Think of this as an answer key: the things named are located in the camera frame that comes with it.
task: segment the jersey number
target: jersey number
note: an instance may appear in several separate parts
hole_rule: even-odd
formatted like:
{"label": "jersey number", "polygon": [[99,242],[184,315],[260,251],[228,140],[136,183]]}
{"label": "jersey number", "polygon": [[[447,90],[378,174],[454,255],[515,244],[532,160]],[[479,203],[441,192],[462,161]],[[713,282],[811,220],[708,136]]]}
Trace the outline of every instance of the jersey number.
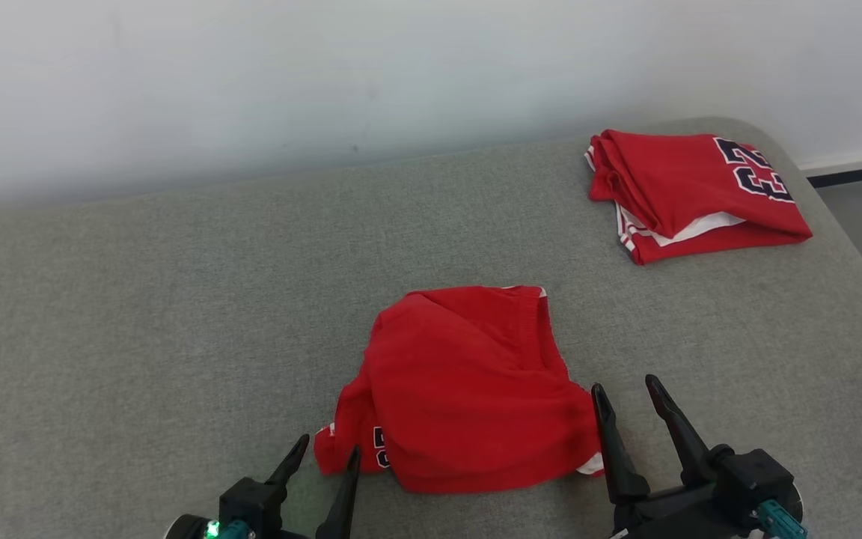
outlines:
{"label": "jersey number", "polygon": [[763,158],[763,154],[756,150],[747,150],[746,147],[726,138],[716,136],[714,141],[718,143],[718,149],[727,163],[742,165],[733,168],[733,175],[740,189],[754,195],[764,195],[771,201],[792,204],[793,198],[790,197],[786,185],[783,185],[780,175]]}
{"label": "jersey number", "polygon": [[381,427],[374,427],[374,449],[377,449],[377,465],[382,468],[390,468],[391,463],[388,463],[388,454],[384,451],[384,433],[381,432]]}

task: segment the folded red jersey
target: folded red jersey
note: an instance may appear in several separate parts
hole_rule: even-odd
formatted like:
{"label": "folded red jersey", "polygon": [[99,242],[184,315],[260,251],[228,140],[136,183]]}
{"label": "folded red jersey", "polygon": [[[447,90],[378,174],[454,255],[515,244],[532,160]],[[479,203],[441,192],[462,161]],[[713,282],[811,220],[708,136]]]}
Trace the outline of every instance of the folded red jersey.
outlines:
{"label": "folded red jersey", "polygon": [[540,287],[414,291],[383,311],[315,436],[322,473],[391,467],[416,492],[530,487],[602,470],[591,396],[568,378]]}
{"label": "folded red jersey", "polygon": [[637,264],[813,235],[780,175],[749,144],[606,130],[585,157],[594,168],[590,198],[615,202],[620,242]]}

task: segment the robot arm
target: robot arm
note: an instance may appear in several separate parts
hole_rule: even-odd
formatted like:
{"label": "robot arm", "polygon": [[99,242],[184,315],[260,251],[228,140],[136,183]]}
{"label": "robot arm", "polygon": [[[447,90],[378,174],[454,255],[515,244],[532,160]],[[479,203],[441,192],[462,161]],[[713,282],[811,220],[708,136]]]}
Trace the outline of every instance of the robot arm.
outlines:
{"label": "robot arm", "polygon": [[644,382],[664,419],[681,463],[681,487],[651,493],[620,439],[608,393],[591,389],[601,453],[614,508],[614,538],[726,539],[762,529],[780,539],[804,539],[803,505],[793,475],[766,451],[735,454],[721,444],[708,450],[657,376]]}
{"label": "robot arm", "polygon": [[[182,515],[165,533],[165,539],[307,539],[281,529],[281,504],[288,496],[287,482],[298,471],[308,449],[307,434],[288,451],[267,481],[242,478],[218,499],[218,520]],[[315,532],[315,539],[349,539],[361,454],[358,448],[348,459],[328,518]]]}

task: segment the white wall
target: white wall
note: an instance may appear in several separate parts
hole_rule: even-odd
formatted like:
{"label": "white wall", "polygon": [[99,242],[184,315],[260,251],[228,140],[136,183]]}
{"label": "white wall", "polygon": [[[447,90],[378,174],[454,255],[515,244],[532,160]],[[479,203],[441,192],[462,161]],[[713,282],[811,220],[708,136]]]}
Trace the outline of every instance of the white wall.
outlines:
{"label": "white wall", "polygon": [[862,156],[862,2],[0,0],[0,198],[706,114]]}

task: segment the gray bench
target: gray bench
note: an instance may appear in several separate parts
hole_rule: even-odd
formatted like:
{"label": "gray bench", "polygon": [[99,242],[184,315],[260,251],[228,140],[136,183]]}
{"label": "gray bench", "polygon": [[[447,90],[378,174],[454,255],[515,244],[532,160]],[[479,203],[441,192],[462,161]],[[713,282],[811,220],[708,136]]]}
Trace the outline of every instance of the gray bench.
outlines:
{"label": "gray bench", "polygon": [[[587,137],[0,217],[0,537],[158,537],[216,515],[331,421],[373,318],[408,290],[540,285],[572,378],[601,382],[651,487],[677,484],[644,374],[708,444],[763,447],[813,536],[862,537],[862,259],[777,144],[814,237],[637,267],[586,197]],[[311,454],[287,528],[337,478]],[[473,496],[359,485],[357,537],[606,537],[603,480]]]}

